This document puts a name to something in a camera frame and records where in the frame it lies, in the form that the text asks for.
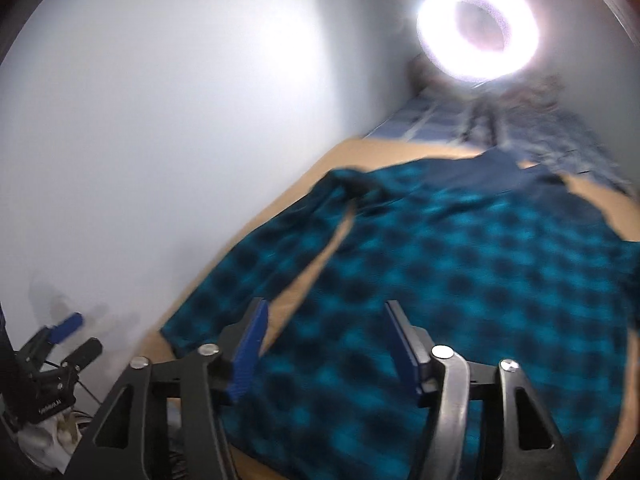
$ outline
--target shirt sleeve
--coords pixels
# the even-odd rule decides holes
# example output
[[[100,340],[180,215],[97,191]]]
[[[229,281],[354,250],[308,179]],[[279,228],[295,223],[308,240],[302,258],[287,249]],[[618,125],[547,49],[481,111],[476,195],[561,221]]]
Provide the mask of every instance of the shirt sleeve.
[[[235,245],[161,328],[182,357],[214,342],[238,322],[254,297],[272,300],[329,243],[353,189],[344,173],[331,171],[308,195],[261,225]]]

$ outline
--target blue patterned blanket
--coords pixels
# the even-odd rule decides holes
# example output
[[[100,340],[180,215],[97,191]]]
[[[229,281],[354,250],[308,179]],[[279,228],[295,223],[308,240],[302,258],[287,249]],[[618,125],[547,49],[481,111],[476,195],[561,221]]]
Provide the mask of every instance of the blue patterned blanket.
[[[518,160],[544,164],[554,173],[569,173],[633,198],[636,190],[601,140],[578,117],[562,109],[506,106],[496,100],[478,107],[476,100],[423,92],[380,124],[367,137],[494,146]]]

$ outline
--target bright light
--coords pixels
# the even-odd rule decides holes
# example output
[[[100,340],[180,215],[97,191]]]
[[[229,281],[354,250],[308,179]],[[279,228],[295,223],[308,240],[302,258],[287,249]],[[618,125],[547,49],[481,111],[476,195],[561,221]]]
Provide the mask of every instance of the bright light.
[[[463,1],[483,6],[494,17],[504,36],[503,51],[481,50],[462,36],[456,24],[456,5]],[[538,48],[539,31],[524,0],[426,0],[418,13],[418,36],[441,70],[456,79],[479,83],[523,68]]]

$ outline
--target blue gripper pad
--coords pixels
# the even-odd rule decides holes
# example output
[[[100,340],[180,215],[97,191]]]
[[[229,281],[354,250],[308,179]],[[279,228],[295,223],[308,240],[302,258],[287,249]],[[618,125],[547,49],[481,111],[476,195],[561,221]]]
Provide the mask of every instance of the blue gripper pad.
[[[269,303],[261,300],[255,309],[254,316],[242,334],[242,339],[236,347],[233,365],[233,376],[226,387],[226,392],[232,402],[237,402],[242,397],[254,378],[255,364],[260,357],[260,346],[267,331],[269,321]]]
[[[73,332],[78,330],[83,323],[84,319],[82,318],[82,314],[80,314],[79,312],[73,313],[62,323],[51,329],[48,341],[53,345],[62,343],[67,337],[72,335]]]
[[[396,373],[407,392],[419,400],[422,395],[418,362],[411,350],[402,329],[391,307],[385,303],[383,310],[383,326],[386,346],[394,360]]]

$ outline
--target teal checkered fabric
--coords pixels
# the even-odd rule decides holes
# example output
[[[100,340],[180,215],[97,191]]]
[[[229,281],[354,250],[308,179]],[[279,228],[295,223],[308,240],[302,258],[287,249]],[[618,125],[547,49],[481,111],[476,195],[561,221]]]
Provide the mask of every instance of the teal checkered fabric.
[[[178,356],[215,341],[254,296],[275,298],[356,205],[349,235],[225,413],[231,442],[295,480],[404,480],[426,410],[399,384],[383,303],[468,360],[521,363],[595,478],[623,395],[639,248],[603,221],[555,214],[544,195],[430,186],[435,162],[329,172],[236,245],[162,334]],[[471,478],[473,402],[462,478]]]

